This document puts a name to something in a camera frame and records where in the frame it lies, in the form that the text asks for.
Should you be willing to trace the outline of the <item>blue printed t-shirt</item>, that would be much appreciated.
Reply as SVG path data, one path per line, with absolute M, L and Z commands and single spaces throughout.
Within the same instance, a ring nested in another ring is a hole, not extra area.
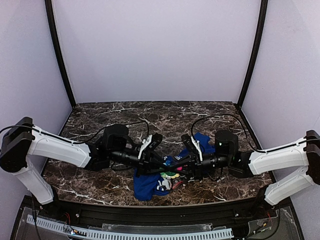
M 178 155 L 173 157 L 176 163 L 182 159 Z M 173 189 L 173 185 L 174 181 L 163 180 L 160 173 L 136 177 L 136 168 L 134 168 L 133 194 L 139 201 L 150 201 L 154 195 L 166 196 Z

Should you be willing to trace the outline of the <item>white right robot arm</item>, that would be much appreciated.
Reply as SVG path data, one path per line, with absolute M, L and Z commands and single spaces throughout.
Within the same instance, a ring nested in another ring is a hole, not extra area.
M 262 187 L 256 205 L 275 206 L 295 193 L 320 183 L 320 135 L 308 130 L 306 135 L 287 145 L 264 150 L 239 151 L 238 136 L 227 130 L 215 134 L 214 152 L 203 153 L 198 140 L 182 136 L 188 155 L 170 167 L 194 178 L 216 168 L 227 168 L 239 179 L 252 178 L 265 172 L 296 167 L 276 183 Z

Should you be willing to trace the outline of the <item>rainbow flower plush brooch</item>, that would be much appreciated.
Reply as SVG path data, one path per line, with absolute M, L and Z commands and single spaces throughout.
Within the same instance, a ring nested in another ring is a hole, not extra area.
M 176 170 L 171 169 L 171 167 L 176 163 L 175 159 L 172 156 L 165 156 L 163 158 L 163 163 L 166 167 L 168 167 L 167 170 L 160 173 L 160 176 L 163 180 L 172 182 L 178 180 L 181 177 L 181 175 Z

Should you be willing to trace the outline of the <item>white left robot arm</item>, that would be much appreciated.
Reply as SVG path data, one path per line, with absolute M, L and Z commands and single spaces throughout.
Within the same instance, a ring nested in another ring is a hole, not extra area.
M 1 129 L 0 167 L 12 175 L 35 196 L 42 205 L 58 200 L 54 188 L 35 170 L 29 156 L 41 156 L 62 161 L 78 168 L 98 172 L 109 168 L 110 162 L 132 167 L 142 177 L 135 191 L 140 201 L 154 195 L 166 196 L 171 183 L 161 176 L 165 165 L 153 150 L 162 136 L 149 135 L 142 144 L 135 144 L 129 136 L 127 124 L 112 124 L 98 130 L 103 133 L 96 142 L 90 139 L 74 141 L 47 132 L 33 124 L 30 117 Z

